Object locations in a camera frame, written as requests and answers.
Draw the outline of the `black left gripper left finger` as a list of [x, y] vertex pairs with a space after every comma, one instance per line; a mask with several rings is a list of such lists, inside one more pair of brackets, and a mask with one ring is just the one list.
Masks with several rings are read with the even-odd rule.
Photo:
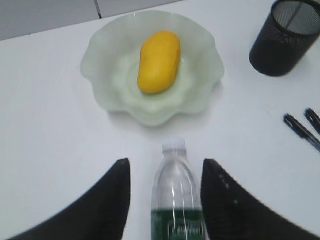
[[120, 240], [131, 202], [131, 169], [120, 159], [83, 196], [15, 240]]

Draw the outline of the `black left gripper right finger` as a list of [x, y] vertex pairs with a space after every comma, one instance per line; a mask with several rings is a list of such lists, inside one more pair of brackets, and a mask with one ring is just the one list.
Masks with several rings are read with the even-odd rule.
[[201, 203], [211, 240], [319, 239], [262, 204], [214, 159], [203, 162]]

